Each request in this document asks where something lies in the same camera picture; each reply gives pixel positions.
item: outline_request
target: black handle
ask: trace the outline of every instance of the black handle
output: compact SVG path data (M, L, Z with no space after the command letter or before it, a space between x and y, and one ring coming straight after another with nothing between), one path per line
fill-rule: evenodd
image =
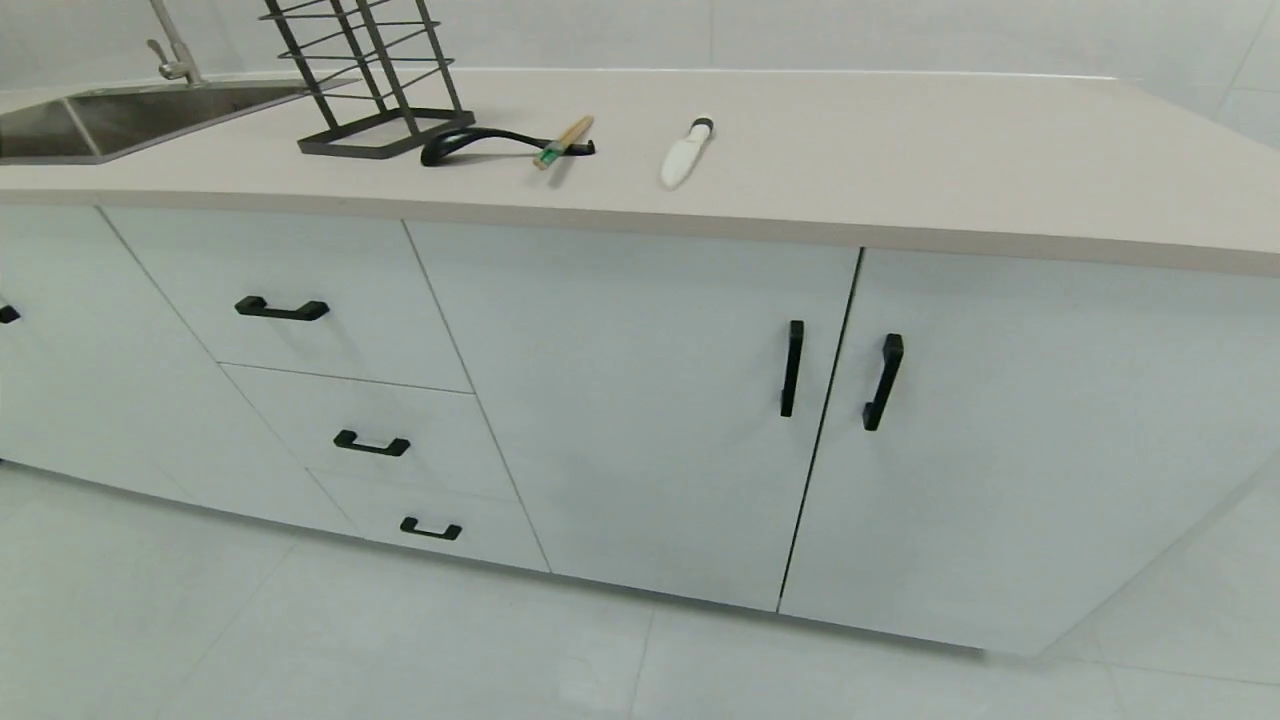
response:
M791 350L787 351L787 375L782 380L782 416L790 418L796 404L796 380L800 379L800 355L804 352L804 320L791 320Z
M297 310L273 310L266 306L266 300L250 295L236 304L236 311L241 315L253 318L275 318L278 320L302 320L310 323L329 314L329 306L319 300L312 300Z
M374 455L390 455L392 457L399 457L404 455L408 450L410 442L402 437L392 441L387 447L372 447L369 445L356 445L356 433L352 430L342 430L337 437L333 438L333 443L343 450L358 450L360 452L372 452Z
M421 160L424 165L434 168L435 165L444 164L445 158L448 158L449 154L457 152L477 140L485 140L489 137L515 140L516 142L524 142L525 145L531 145L539 150L543 150L552 143L550 140L529 137L527 135L520 135L518 132L472 126L431 136L431 140L422 146L422 152L419 155L419 160ZM589 140L586 145L570 145L564 149L564 155L595 155L595 142Z
M888 405L888 395L893 392L893 380L897 379L897 369L902 366L902 356L906 355L902 336L890 333L884 338L883 354L884 372L881 373L881 384L876 388L876 400L863 406L863 428L873 433L879 429L884 406Z
M456 541L458 539L458 536L462 534L462 525L451 524L448 528L444 528L443 533L429 533L426 530L417 529L417 518L411 516L401 520L401 532L408 533L411 536L422 536L428 538Z

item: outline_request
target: faucet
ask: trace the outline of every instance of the faucet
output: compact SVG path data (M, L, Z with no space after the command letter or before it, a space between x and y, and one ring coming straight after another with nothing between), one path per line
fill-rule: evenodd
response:
M151 0L151 9L155 10L156 19L160 20L160 27L164 28L164 35L169 38L169 46L173 47L174 55L170 61L169 58L165 58L159 41L147 40L147 47L160 58L160 77L165 79L187 78L187 85L192 87L205 85L205 78L200 74L200 68L196 67L196 58L191 55L191 49L178 35L178 27L173 24L173 18L169 15L164 0Z

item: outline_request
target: kitchen counter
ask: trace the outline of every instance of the kitchen counter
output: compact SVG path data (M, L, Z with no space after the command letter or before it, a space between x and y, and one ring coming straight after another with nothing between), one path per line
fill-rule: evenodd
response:
M445 168L420 167L417 152L307 156L296 141L323 120L301 100L105 165L0 167L0 202L330 213L1280 275L1280 154L1119 81L456 77L477 124L556 136L594 114L599 154L545 173L500 156L522 152L503 141L474 145L468 161ZM436 90L417 101L439 104ZM0 110L47 97L3 92ZM716 118L716 137L690 179L667 192L662 158L701 113Z

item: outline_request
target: white cabinet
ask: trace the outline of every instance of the white cabinet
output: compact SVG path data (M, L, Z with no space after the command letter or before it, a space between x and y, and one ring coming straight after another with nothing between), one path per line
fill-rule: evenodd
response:
M315 475L366 539L547 571L518 502L319 470Z
M774 610L858 252L410 232L552 571Z
M1038 652L1276 450L1276 279L869 250L781 611Z
M474 395L224 370L307 468L516 501Z
M399 220L106 213L220 363L471 392Z
M22 352L27 366L45 355L63 361L29 378L4 370L0 457L219 510L353 532L97 210L0 208L0 297L22 313L0 325L5 357ZM19 329L29 334L15 332L20 345L10 342L6 332ZM81 433L86 428L100 432ZM64 433L60 455L46 447ZM182 491L113 480L123 475L102 469L116 466L105 456L110 446L125 459L150 457Z
M123 489L188 500L129 433L115 319L125 263L88 208L0 206L0 457Z

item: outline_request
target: black ladle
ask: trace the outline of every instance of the black ladle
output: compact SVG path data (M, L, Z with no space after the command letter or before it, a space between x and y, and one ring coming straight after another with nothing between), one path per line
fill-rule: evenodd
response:
M443 165L444 159L457 152L458 150L471 145L477 140L485 140L488 137L502 137L506 140L515 140L516 142L524 142L525 145L531 145L539 150L545 149L553 141L543 140L539 137L530 137L527 135L520 135L518 132L511 132L498 128L458 128L442 132L440 135L426 141L422 146L421 160L428 168L434 168L436 165ZM564 155L595 155L595 142L586 141L586 145L573 143L564 149Z

